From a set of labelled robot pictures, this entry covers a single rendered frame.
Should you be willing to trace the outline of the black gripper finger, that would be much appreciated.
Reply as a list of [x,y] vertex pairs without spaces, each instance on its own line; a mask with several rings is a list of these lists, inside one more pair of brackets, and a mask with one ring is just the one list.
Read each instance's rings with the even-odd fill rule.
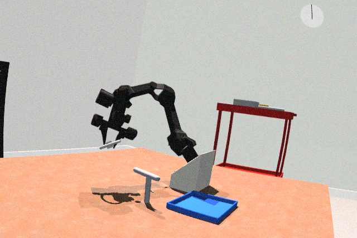
[[[115,141],[116,141],[116,140],[120,140],[121,138],[123,139],[124,137],[126,137],[126,135],[127,135],[127,132],[120,131],[120,132],[118,133],[118,135],[117,135]],[[117,145],[117,144],[114,144],[113,149],[115,148],[116,145]]]
[[106,138],[107,138],[108,125],[102,123],[102,124],[100,125],[100,127],[99,127],[99,130],[100,130],[101,133],[102,133],[103,144],[105,144]]

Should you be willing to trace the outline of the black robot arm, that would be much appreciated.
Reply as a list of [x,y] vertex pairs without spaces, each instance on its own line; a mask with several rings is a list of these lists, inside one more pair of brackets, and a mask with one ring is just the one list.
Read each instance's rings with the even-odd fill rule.
[[[161,89],[162,91],[159,95],[157,95],[155,94],[154,89]],[[175,92],[173,88],[165,84],[158,84],[155,82],[137,86],[121,85],[118,89],[114,90],[113,94],[107,92],[104,89],[101,89],[95,102],[106,108],[109,108],[113,105],[112,109],[117,108],[125,113],[126,108],[132,106],[132,103],[129,101],[129,99],[144,94],[152,95],[152,97],[159,101],[159,103],[165,109],[166,118],[171,133],[167,137],[168,146],[170,146],[170,148],[178,156],[183,155],[187,163],[198,157],[198,154],[193,148],[196,145],[196,142],[189,138],[187,134],[181,130],[180,122],[178,120],[174,105]],[[130,122],[131,115],[125,115],[124,113],[120,113],[114,109],[110,115],[109,120],[114,119],[115,121],[122,123],[122,125],[124,123],[128,124]]]

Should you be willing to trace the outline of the grey cylindrical bar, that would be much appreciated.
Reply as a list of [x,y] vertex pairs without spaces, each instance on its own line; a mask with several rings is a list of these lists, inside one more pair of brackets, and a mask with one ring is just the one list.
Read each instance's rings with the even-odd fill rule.
[[152,173],[149,173],[149,172],[146,172],[142,169],[139,169],[137,167],[133,168],[133,171],[146,177],[146,185],[145,185],[145,193],[144,193],[144,202],[145,203],[149,203],[150,202],[150,194],[151,192],[154,193],[153,191],[151,191],[151,184],[152,184],[152,181],[151,180],[154,180],[154,181],[160,181],[160,177],[155,175],[155,174],[152,174]]

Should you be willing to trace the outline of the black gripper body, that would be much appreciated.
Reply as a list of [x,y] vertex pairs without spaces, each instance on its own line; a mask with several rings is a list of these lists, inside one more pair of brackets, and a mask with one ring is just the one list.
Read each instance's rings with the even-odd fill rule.
[[[113,108],[111,110],[111,112],[110,112],[110,115],[111,115],[111,113],[113,112],[114,109],[117,110],[120,113],[124,113],[120,109]],[[106,120],[103,119],[103,116],[100,116],[98,114],[93,115],[93,119],[91,121],[91,125],[93,125],[95,127],[99,127],[102,123],[108,125],[108,128],[116,130],[118,132],[120,132],[120,131],[127,132],[127,135],[126,135],[125,138],[128,138],[130,140],[133,140],[137,136],[137,133],[138,133],[136,129],[133,129],[131,127],[128,127],[127,129],[126,128],[122,128],[121,127],[122,123],[119,123],[118,121],[115,121],[114,119],[106,121]]]

